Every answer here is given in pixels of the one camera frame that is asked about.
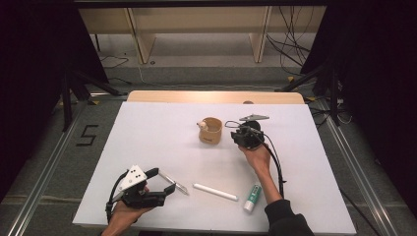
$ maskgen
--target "beige mug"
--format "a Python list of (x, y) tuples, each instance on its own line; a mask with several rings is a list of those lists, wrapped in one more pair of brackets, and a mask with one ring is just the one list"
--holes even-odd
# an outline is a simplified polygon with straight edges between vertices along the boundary
[(221, 138), (222, 123), (214, 117), (207, 117), (203, 121), (197, 123), (200, 128), (200, 141), (210, 145), (217, 145)]

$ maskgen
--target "aluminum rail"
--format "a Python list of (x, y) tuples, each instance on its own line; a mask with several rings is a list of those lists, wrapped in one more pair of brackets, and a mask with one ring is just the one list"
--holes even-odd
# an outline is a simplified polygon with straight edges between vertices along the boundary
[(72, 137), (74, 129), (77, 126), (79, 118), (86, 106), (86, 101), (79, 101), (74, 112), (75, 118), (72, 124), (68, 127), (66, 132), (62, 133), (61, 138), (59, 139), (54, 151), (51, 153), (48, 162), (36, 181), (36, 184), (33, 186), (27, 200), (13, 221), (13, 224), (7, 234), (8, 236), (18, 236), (25, 233), (25, 230), (30, 223), (30, 219), (34, 214), (34, 211), (36, 210), (36, 207), (46, 190), (53, 173), (55, 172), (56, 166), (58, 165), (59, 160), (61, 159), (61, 156), (64, 153), (65, 148)]
[[(328, 105), (322, 100), (319, 101), (319, 106), (323, 110), (328, 110)], [(331, 119), (328, 119), (327, 123), (334, 139), (337, 142), (337, 145), (339, 146), (343, 154), (344, 159), (346, 160), (346, 163), (353, 175), (353, 178), (355, 179), (359, 187), (359, 190), (362, 193), (362, 196), (364, 197), (366, 203), (368, 204), (368, 207), (371, 210), (372, 215), (374, 216), (378, 226), (380, 227), (381, 233), (386, 236), (398, 235), (386, 208), (384, 207), (383, 203), (375, 193), (369, 179), (367, 178), (364, 170), (359, 164), (340, 127), (336, 127)]]

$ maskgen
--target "white pen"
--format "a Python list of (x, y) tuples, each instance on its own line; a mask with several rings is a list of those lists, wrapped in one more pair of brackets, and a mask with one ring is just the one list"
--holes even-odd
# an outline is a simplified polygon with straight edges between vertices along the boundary
[(171, 179), (171, 177), (169, 177), (168, 175), (166, 175), (165, 173), (161, 172), (160, 170), (158, 171), (158, 175), (160, 175), (162, 178), (164, 178), (166, 181), (168, 181), (171, 184), (175, 184), (175, 187), (181, 191), (181, 193), (185, 194), (185, 195), (190, 195), (188, 193), (187, 188), (184, 185), (181, 185), (180, 183), (174, 181), (173, 179)]
[(220, 197), (224, 197), (228, 200), (232, 200), (232, 201), (235, 201), (235, 202), (239, 201), (239, 198), (235, 195), (227, 194), (227, 193), (221, 192), (221, 191), (216, 190), (216, 189), (212, 189), (210, 187), (207, 187), (207, 186), (204, 186), (204, 185), (201, 185), (201, 184), (193, 184), (193, 187), (198, 189), (198, 190), (203, 190), (205, 192), (208, 192), (210, 194), (214, 194), (214, 195), (218, 195)]

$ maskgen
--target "small bottle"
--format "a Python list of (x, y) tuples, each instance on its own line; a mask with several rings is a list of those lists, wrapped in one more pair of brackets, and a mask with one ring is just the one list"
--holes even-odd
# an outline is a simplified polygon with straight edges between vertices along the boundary
[(258, 200), (258, 197), (261, 193), (262, 187), (261, 184), (256, 183), (254, 187), (252, 188), (251, 193), (249, 194), (248, 200), (245, 202), (245, 205), (243, 206), (243, 209), (250, 213), (254, 209), (254, 205)]

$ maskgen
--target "human hand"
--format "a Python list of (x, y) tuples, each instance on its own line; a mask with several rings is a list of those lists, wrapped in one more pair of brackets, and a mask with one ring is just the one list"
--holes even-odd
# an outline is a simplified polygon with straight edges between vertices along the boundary
[(131, 208), (125, 205), (122, 201), (117, 202), (114, 207), (113, 214), (107, 228), (101, 233), (102, 236), (107, 235), (121, 235), (126, 231), (138, 218), (144, 213), (152, 210), (149, 208)]
[(270, 153), (266, 147), (260, 145), (252, 149), (241, 146), (238, 148), (245, 154), (248, 163), (254, 168), (257, 175), (269, 173)]

